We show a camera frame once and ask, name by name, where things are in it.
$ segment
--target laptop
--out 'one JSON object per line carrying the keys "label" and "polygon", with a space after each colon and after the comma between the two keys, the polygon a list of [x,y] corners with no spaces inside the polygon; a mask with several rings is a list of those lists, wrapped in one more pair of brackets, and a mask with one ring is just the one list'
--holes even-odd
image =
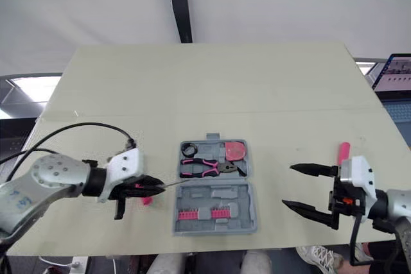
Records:
{"label": "laptop", "polygon": [[411,54],[392,54],[372,88],[411,145]]}

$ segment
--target black cable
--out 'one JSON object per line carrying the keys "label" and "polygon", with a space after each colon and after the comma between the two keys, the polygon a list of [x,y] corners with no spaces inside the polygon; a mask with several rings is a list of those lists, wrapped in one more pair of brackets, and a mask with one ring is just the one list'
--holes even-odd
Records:
{"label": "black cable", "polygon": [[401,240],[399,239],[399,236],[396,235],[396,245],[394,250],[392,251],[390,257],[387,259],[387,261],[384,264],[384,273],[385,274],[390,274],[391,273],[391,266],[396,260],[397,256],[399,253],[401,253],[402,245],[401,245]]}
{"label": "black cable", "polygon": [[349,241],[349,263],[352,266],[366,266],[368,264],[373,264],[373,263],[384,263],[387,265],[389,262],[389,269],[391,268],[392,264],[404,264],[405,262],[402,261],[394,261],[395,257],[397,257],[398,253],[395,254],[394,258],[392,258],[392,254],[389,259],[386,260],[377,260],[374,259],[373,261],[362,261],[362,262],[356,262],[355,261],[355,244],[357,242],[357,235],[358,235],[358,230],[360,229],[360,224],[361,224],[361,219],[362,219],[362,214],[357,214],[355,216],[355,222],[354,222],[354,227],[353,227],[353,232],[351,233],[351,239]]}
{"label": "black cable", "polygon": [[[49,149],[46,149],[46,148],[38,148],[38,149],[35,149],[35,150],[33,150],[33,151],[44,151],[44,152],[48,152],[48,153],[51,153],[51,154],[57,154],[56,151],[49,150]],[[0,165],[1,165],[1,164],[4,164],[4,163],[7,162],[8,160],[11,160],[11,159],[13,159],[13,158],[15,158],[15,157],[18,157],[18,156],[22,155],[22,154],[25,154],[26,152],[27,152],[27,150],[14,153],[14,154],[10,155],[9,157],[6,157],[6,158],[4,158],[3,160],[0,160]]]}
{"label": "black cable", "polygon": [[126,148],[135,148],[136,142],[134,141],[134,139],[124,130],[118,128],[117,126],[112,126],[109,124],[105,124],[105,123],[99,123],[99,122],[82,122],[82,123],[76,123],[76,124],[72,124],[72,125],[67,125],[63,128],[59,128],[58,130],[55,130],[54,132],[50,133],[49,135],[45,136],[44,138],[42,138],[39,142],[37,142],[34,146],[32,146],[29,150],[27,150],[27,152],[24,154],[24,156],[20,159],[20,161],[18,161],[16,163],[16,165],[14,166],[12,172],[8,175],[6,182],[10,181],[14,174],[16,173],[16,171],[18,170],[18,168],[21,166],[21,164],[26,160],[26,158],[34,151],[37,149],[37,147],[39,147],[43,142],[45,142],[46,140],[52,138],[52,136],[63,132],[65,130],[68,130],[70,128],[76,128],[77,126],[88,126],[88,125],[92,125],[92,126],[102,126],[104,128],[111,128],[112,130],[115,130],[117,132],[122,133],[125,137],[127,137],[127,146]]}
{"label": "black cable", "polygon": [[7,255],[4,255],[1,261],[0,273],[1,274],[12,274],[12,266],[10,265],[10,261],[8,260]]}

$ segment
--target pliers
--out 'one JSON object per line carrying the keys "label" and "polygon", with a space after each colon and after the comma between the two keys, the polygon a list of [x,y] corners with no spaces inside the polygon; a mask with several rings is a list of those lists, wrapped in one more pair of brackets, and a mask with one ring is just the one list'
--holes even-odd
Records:
{"label": "pliers", "polygon": [[205,160],[203,158],[189,158],[181,160],[182,165],[201,164],[210,166],[211,169],[203,171],[202,173],[180,173],[180,178],[203,178],[205,176],[219,176],[220,173],[232,173],[238,171],[241,176],[246,174],[236,165],[231,162],[219,163],[217,160]]}

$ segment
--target tool kit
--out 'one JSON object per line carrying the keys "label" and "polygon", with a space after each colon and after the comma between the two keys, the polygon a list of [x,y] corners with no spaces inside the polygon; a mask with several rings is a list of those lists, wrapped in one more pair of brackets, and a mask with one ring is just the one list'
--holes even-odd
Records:
{"label": "tool kit", "polygon": [[251,185],[250,157],[244,140],[180,144],[180,180],[173,220],[175,235],[249,234],[257,229]]}

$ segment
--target white backdrop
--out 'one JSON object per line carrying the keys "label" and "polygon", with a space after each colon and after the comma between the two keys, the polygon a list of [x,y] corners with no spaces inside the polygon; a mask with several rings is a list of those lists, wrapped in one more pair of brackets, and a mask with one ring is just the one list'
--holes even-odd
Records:
{"label": "white backdrop", "polygon": [[[189,0],[195,42],[341,40],[411,52],[411,0]],[[80,44],[178,43],[170,0],[0,0],[0,76],[62,72]]]}

